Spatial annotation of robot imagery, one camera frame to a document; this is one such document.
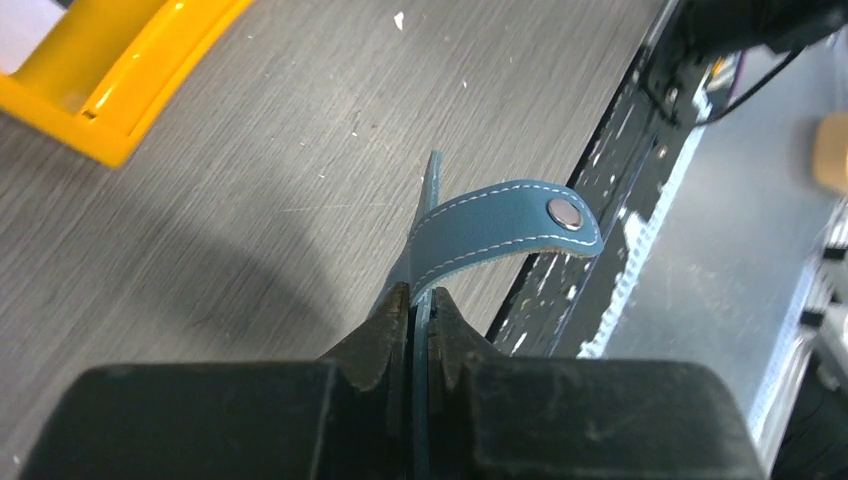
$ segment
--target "black machine part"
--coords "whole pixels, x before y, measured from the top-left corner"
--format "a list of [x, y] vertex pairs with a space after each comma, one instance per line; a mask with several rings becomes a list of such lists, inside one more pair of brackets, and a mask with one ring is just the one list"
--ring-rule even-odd
[[846, 0], [688, 0], [678, 25], [687, 54], [710, 62], [763, 44], [803, 50], [846, 23]]
[[428, 398], [411, 395], [408, 287], [314, 362], [126, 365], [70, 388], [23, 479], [762, 479], [731, 395], [691, 364], [509, 358], [435, 292]]

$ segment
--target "wood grain surface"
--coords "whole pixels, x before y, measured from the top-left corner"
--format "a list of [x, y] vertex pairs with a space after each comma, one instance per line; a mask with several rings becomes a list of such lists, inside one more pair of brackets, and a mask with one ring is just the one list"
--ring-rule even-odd
[[[89, 366], [350, 332], [430, 149], [444, 200], [565, 182], [661, 3], [258, 0], [117, 172], [0, 116], [0, 476]], [[476, 328], [520, 262], [449, 282]]]

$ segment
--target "white stitching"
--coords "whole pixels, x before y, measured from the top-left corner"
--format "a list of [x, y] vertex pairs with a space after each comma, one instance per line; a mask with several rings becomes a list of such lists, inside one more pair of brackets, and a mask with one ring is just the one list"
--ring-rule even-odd
[[556, 188], [543, 187], [543, 186], [541, 186], [541, 185], [513, 185], [513, 186], [511, 186], [511, 187], [502, 188], [502, 189], [500, 189], [500, 190], [492, 190], [491, 192], [481, 193], [480, 195], [476, 195], [476, 196], [473, 196], [473, 197], [468, 197], [468, 198], [466, 198], [466, 199], [463, 199], [463, 200], [460, 200], [460, 201], [458, 201], [458, 202], [452, 203], [452, 204], [450, 204], [450, 205], [448, 205], [448, 206], [446, 206], [446, 207], [442, 207], [442, 208], [440, 208], [440, 209], [439, 209], [439, 211], [437, 211], [436, 213], [434, 213], [434, 214], [432, 214], [432, 215], [430, 215], [430, 216], [428, 216], [428, 217], [424, 218], [423, 220], [421, 220], [421, 223], [419, 223], [419, 224], [418, 224], [418, 226], [417, 226], [417, 227], [415, 227], [415, 230], [413, 230], [413, 231], [412, 231], [412, 234], [409, 236], [409, 241], [408, 241], [408, 243], [412, 243], [412, 241], [415, 239], [415, 236], [416, 236], [416, 235], [418, 235], [418, 231], [419, 231], [419, 230], [421, 230], [421, 227], [423, 227], [424, 225], [426, 225], [426, 224], [427, 224], [427, 222], [429, 222], [430, 220], [432, 220], [432, 219], [434, 219], [434, 218], [438, 217], [439, 215], [441, 215], [441, 214], [443, 214], [443, 213], [447, 212], [447, 211], [448, 211], [448, 210], [450, 210], [451, 208], [457, 207], [457, 206], [462, 205], [462, 204], [465, 204], [465, 203], [473, 202], [474, 200], [479, 200], [479, 199], [481, 199], [481, 198], [486, 198], [486, 197], [488, 197], [488, 196], [490, 196], [490, 195], [497, 195], [497, 194], [499, 194], [499, 193], [508, 192], [508, 191], [511, 191], [511, 190], [519, 190], [519, 189], [523, 189], [523, 188], [535, 188], [535, 189], [538, 189], [538, 190], [545, 190], [545, 191], [553, 192], [553, 193], [561, 193], [561, 194], [563, 194], [563, 195], [567, 196], [568, 198], [570, 198], [570, 199], [572, 199], [572, 200], [574, 200], [574, 201], [577, 201], [577, 202], [579, 202], [579, 201], [580, 201], [580, 198], [579, 198], [579, 197], [577, 197], [576, 195], [574, 195], [574, 194], [573, 194], [573, 193], [571, 193], [571, 192], [567, 192], [567, 191], [564, 191], [564, 190], [557, 190]]
[[452, 260], [448, 260], [447, 262], [444, 262], [440, 265], [436, 265], [435, 267], [431, 268], [429, 271], [427, 271], [427, 273], [418, 277], [418, 281], [416, 281], [415, 284], [412, 286], [412, 291], [414, 292], [414, 291], [418, 290], [418, 286], [421, 284], [421, 282], [423, 282], [424, 279], [427, 278], [431, 273], [437, 272], [437, 271], [441, 270], [442, 268], [445, 268], [446, 266], [450, 265], [451, 263], [455, 263], [459, 260], [463, 260], [463, 259], [468, 258], [468, 257], [473, 257], [474, 255], [477, 255], [477, 254], [480, 254], [480, 253], [485, 253], [485, 252], [488, 252], [489, 250], [494, 250], [496, 248], [505, 247], [507, 245], [512, 245], [514, 243], [522, 243], [522, 242], [527, 242], [527, 241], [532, 241], [532, 240], [538, 240], [540, 238], [542, 238], [542, 239], [551, 238], [551, 239], [554, 239], [554, 240], [564, 240], [566, 242], [576, 243], [578, 245], [591, 246], [591, 245], [594, 245], [595, 243], [597, 243], [598, 232], [597, 232], [597, 230], [595, 230], [595, 238], [592, 239], [591, 242], [582, 242], [580, 240], [575, 240], [573, 238], [563, 237], [563, 236], [560, 236], [560, 235], [535, 235], [535, 236], [532, 236], [532, 237], [516, 238], [515, 240], [510, 240], [510, 241], [507, 241], [507, 242], [502, 242], [502, 243], [498, 243], [496, 245], [492, 245], [490, 247], [481, 248], [480, 250], [470, 252], [470, 253], [466, 253], [465, 255], [460, 255], [460, 256], [452, 259]]

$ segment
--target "gray workbench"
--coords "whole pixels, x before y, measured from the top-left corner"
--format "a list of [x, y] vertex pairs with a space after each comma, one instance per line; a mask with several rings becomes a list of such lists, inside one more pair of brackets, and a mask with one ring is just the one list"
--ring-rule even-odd
[[[91, 365], [339, 340], [431, 148], [446, 198], [565, 182], [661, 3], [257, 0], [118, 172], [0, 115], [0, 477]], [[520, 261], [451, 284], [477, 328]]]

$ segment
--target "yellow plastic frame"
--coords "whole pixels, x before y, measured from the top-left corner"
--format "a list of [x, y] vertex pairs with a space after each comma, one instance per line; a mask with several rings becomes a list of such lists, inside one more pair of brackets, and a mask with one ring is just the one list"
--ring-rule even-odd
[[119, 167], [251, 2], [76, 0], [17, 72], [0, 74], [0, 109]]

